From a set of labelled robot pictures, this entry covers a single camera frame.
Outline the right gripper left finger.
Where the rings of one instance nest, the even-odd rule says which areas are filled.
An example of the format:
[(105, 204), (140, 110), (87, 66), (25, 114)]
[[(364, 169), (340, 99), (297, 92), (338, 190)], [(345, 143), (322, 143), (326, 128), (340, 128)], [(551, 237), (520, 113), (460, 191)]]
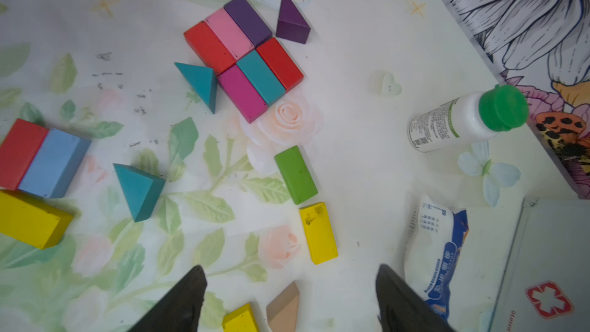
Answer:
[(129, 332), (198, 331), (206, 288), (204, 269), (192, 267)]

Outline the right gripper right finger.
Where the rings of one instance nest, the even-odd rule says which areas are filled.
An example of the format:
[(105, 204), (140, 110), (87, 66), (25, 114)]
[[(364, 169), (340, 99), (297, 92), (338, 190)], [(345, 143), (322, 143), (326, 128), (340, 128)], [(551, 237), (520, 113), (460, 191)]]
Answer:
[(453, 331), (388, 264), (377, 272), (376, 297), (382, 331)]

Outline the tan triangular block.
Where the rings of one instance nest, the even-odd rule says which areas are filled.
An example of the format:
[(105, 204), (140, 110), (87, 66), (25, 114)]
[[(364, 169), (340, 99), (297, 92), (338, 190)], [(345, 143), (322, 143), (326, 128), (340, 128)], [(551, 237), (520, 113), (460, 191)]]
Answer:
[(273, 332), (295, 332), (297, 329), (300, 291), (291, 282), (267, 305), (267, 324)]

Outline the teal triangular block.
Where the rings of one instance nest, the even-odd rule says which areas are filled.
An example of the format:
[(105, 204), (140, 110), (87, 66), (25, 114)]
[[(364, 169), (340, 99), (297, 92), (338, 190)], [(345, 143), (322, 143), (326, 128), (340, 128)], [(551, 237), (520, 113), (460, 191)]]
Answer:
[(135, 222), (149, 219), (166, 181), (129, 165), (114, 164), (114, 167), (132, 219)]

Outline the green rectangular block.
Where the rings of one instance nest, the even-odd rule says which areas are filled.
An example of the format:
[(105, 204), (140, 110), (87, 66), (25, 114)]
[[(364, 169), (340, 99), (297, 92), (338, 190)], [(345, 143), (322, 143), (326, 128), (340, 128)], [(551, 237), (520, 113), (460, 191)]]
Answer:
[(295, 204), (302, 204), (318, 194), (317, 186), (298, 146), (277, 154), (274, 159)]

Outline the yellow block cluster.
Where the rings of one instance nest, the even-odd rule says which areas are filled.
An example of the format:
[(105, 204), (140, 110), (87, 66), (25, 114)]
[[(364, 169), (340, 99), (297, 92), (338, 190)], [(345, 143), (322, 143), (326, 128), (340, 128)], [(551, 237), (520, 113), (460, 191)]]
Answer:
[(73, 218), (29, 195), (1, 190), (1, 233), (37, 249), (56, 246)]

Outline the light blue block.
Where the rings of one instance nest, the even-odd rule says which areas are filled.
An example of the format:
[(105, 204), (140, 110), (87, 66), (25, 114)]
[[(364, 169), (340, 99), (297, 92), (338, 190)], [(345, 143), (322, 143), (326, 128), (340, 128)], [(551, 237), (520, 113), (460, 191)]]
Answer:
[(51, 128), (18, 190), (41, 198), (63, 198), (91, 141)]

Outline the magenta rectangular block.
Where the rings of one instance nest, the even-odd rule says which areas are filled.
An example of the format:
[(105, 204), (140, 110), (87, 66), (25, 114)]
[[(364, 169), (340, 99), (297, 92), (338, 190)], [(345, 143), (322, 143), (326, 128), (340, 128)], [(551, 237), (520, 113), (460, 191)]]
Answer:
[(237, 65), (220, 74), (218, 82), (248, 124), (267, 111), (267, 104)]

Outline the red block cluster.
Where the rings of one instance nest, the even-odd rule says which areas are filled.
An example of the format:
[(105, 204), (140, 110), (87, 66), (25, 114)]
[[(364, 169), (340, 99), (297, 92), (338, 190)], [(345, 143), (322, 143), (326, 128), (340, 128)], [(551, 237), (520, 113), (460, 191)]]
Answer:
[(38, 124), (15, 120), (1, 143), (1, 188), (16, 190), (49, 130)]

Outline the teal triangle cluster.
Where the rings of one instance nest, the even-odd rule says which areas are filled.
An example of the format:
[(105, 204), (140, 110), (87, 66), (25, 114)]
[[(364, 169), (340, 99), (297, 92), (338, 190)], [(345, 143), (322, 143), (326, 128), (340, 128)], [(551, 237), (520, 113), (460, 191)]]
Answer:
[(213, 69), (203, 66), (175, 62), (175, 66), (184, 76), (212, 114), (216, 112), (218, 80)]

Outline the teal rectangular block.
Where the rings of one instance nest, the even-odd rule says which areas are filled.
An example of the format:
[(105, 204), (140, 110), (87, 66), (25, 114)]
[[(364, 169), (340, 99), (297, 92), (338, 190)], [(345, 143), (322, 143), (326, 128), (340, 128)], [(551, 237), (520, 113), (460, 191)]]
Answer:
[(256, 50), (238, 60), (237, 66), (267, 105), (278, 101), (286, 89)]

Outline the red rectangular block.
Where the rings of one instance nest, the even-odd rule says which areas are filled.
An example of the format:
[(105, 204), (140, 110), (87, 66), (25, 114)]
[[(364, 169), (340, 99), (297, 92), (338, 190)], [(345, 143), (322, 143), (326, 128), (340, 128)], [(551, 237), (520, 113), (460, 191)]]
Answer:
[(203, 63), (220, 75), (235, 65), (236, 60), (222, 41), (205, 22), (200, 22), (184, 33), (187, 44)]
[(265, 41), (256, 51), (287, 92), (304, 80), (304, 73), (276, 38)]

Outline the pink rectangular block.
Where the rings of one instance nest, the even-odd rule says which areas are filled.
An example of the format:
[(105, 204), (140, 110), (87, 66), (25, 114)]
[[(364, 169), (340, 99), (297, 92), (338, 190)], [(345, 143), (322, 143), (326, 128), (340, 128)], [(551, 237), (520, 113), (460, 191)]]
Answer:
[(254, 50), (254, 44), (225, 9), (218, 9), (205, 19), (205, 23), (219, 38), (235, 60)]

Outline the purple triangular block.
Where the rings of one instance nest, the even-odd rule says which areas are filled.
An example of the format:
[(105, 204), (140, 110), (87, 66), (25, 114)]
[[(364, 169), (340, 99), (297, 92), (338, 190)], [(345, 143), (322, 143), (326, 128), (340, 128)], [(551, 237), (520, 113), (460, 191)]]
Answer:
[(292, 0), (281, 0), (276, 37), (306, 44), (311, 27)]

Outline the dark purple rectangular block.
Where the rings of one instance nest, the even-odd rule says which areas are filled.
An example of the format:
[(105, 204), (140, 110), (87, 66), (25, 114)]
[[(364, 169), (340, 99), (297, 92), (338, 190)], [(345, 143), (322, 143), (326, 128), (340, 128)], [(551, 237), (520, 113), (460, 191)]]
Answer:
[(273, 37), (273, 32), (247, 0), (231, 0), (224, 10), (247, 36), (254, 47)]

